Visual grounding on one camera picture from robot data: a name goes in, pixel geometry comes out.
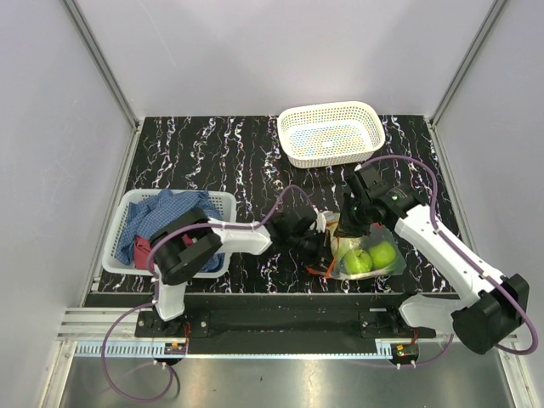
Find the clear zip top bag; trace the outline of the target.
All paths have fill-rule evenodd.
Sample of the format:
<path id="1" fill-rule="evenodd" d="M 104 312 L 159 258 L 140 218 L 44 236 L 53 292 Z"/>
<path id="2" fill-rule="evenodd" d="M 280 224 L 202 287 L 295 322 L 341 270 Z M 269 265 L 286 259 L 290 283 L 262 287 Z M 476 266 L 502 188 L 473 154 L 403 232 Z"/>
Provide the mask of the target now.
<path id="1" fill-rule="evenodd" d="M 368 235 L 337 237 L 340 214 L 322 212 L 316 230 L 325 234 L 325 256 L 306 270 L 336 281 L 360 281 L 384 275 L 401 275 L 406 261 L 389 229 L 372 224 Z"/>

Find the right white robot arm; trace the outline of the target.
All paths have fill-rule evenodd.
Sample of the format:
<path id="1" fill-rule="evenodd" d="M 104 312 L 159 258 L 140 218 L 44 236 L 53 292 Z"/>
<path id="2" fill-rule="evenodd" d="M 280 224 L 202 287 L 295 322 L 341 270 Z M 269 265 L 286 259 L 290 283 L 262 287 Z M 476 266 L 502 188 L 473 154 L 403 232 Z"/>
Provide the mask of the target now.
<path id="1" fill-rule="evenodd" d="M 396 337 L 415 328 L 456 335 L 476 354 L 486 354 L 524 323 L 530 293 L 520 275 L 506 276 L 487 264 L 437 218 L 406 184 L 393 186 L 373 166 L 358 166 L 347 179 L 339 233 L 355 238 L 381 224 L 415 247 L 454 288 L 457 300 L 407 297 L 386 315 Z"/>

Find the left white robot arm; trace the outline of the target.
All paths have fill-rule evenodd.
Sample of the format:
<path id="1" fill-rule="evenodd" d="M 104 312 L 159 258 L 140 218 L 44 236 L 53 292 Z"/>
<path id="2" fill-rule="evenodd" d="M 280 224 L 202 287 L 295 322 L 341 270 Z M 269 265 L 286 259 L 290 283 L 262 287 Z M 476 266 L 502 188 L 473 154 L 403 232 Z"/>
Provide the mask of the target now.
<path id="1" fill-rule="evenodd" d="M 232 253 L 261 255 L 270 247 L 293 251 L 303 264 L 328 274 L 334 263 L 326 215 L 294 218 L 273 210 L 260 222 L 226 222 L 191 210 L 150 238 L 148 267 L 156 274 L 154 327 L 164 336 L 183 328 L 184 295 L 188 282 L 215 256 Z"/>

